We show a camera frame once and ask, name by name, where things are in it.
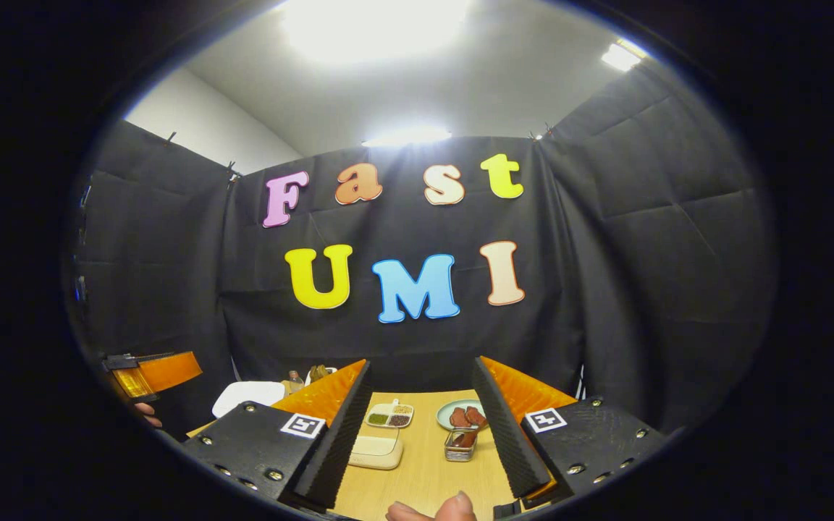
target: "human hand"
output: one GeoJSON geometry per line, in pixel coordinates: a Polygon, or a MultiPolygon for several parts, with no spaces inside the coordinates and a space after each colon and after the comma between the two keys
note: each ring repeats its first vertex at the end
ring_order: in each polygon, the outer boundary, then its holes
{"type": "Polygon", "coordinates": [[[388,507],[388,513],[384,518],[388,521],[477,521],[472,500],[463,491],[443,501],[443,507],[437,510],[436,517],[423,515],[408,505],[395,501],[388,507]]]}
{"type": "Polygon", "coordinates": [[[143,413],[143,418],[150,422],[150,425],[155,426],[155,428],[161,428],[163,426],[163,422],[160,422],[158,418],[153,417],[153,415],[156,414],[156,411],[153,411],[153,407],[150,407],[146,403],[135,403],[133,406],[135,406],[135,409],[143,413]]]}

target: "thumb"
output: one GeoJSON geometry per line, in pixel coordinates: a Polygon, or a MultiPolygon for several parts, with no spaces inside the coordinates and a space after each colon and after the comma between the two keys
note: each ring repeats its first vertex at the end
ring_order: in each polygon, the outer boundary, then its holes
{"type": "Polygon", "coordinates": [[[477,521],[472,507],[472,500],[465,492],[458,494],[443,502],[443,507],[437,511],[436,521],[477,521]]]}
{"type": "Polygon", "coordinates": [[[384,515],[384,518],[387,521],[433,521],[429,515],[423,515],[398,501],[388,507],[388,513],[384,515]]]}

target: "wooden table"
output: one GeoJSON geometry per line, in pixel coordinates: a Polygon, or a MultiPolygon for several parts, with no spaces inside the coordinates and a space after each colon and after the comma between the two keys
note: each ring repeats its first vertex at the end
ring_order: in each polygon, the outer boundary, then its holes
{"type": "MultiPolygon", "coordinates": [[[[431,517],[443,501],[464,491],[472,499],[478,521],[487,521],[494,517],[495,505],[514,501],[504,467],[497,458],[490,428],[478,433],[471,461],[448,462],[444,458],[443,442],[449,431],[437,423],[437,411],[457,399],[478,399],[474,390],[377,392],[371,395],[368,408],[376,403],[390,403],[393,399],[413,405],[410,425],[403,429],[374,428],[363,422],[360,435],[394,438],[397,434],[398,441],[404,444],[400,465],[392,470],[348,465],[333,512],[362,521],[382,521],[390,504],[401,501],[431,517]]],[[[194,436],[206,426],[196,428],[188,435],[194,436]]]]}

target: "pink letter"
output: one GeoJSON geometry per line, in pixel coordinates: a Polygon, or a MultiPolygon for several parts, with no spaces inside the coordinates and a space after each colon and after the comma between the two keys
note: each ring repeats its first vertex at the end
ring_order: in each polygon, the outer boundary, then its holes
{"type": "Polygon", "coordinates": [[[267,208],[266,218],[262,221],[262,226],[272,228],[288,222],[291,217],[285,212],[285,205],[288,205],[289,210],[294,210],[295,206],[298,205],[298,187],[307,187],[307,185],[308,172],[306,171],[299,171],[297,174],[285,177],[276,177],[266,182],[266,187],[269,188],[269,207],[267,208]]]}

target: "peach letter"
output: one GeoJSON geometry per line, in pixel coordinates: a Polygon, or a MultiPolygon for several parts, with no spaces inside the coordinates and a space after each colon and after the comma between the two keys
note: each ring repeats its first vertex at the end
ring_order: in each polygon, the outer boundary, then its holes
{"type": "Polygon", "coordinates": [[[426,200],[432,205],[454,205],[466,196],[466,189],[456,181],[463,176],[453,165],[433,165],[424,171],[426,200]]]}
{"type": "Polygon", "coordinates": [[[292,270],[292,290],[295,299],[315,310],[337,308],[350,297],[350,263],[348,258],[353,248],[345,244],[334,244],[324,248],[324,257],[330,258],[330,268],[334,272],[334,288],[329,293],[320,293],[314,287],[314,272],[311,263],[317,258],[317,252],[304,247],[285,253],[285,261],[292,270]]]}
{"type": "Polygon", "coordinates": [[[516,161],[507,161],[506,154],[497,154],[484,159],[481,168],[487,170],[491,181],[491,191],[497,197],[513,199],[519,198],[520,194],[523,194],[523,185],[519,183],[514,185],[510,181],[510,173],[520,171],[520,165],[516,161]]]}
{"type": "Polygon", "coordinates": [[[485,244],[479,252],[487,258],[491,270],[491,294],[487,303],[492,306],[506,306],[523,300],[526,293],[517,287],[517,274],[513,270],[513,251],[517,245],[513,241],[497,241],[485,244]]]}
{"type": "Polygon", "coordinates": [[[382,193],[382,186],[378,184],[378,169],[371,163],[358,163],[341,171],[337,181],[340,185],[335,198],[341,205],[354,204],[360,199],[369,201],[382,193]]]}

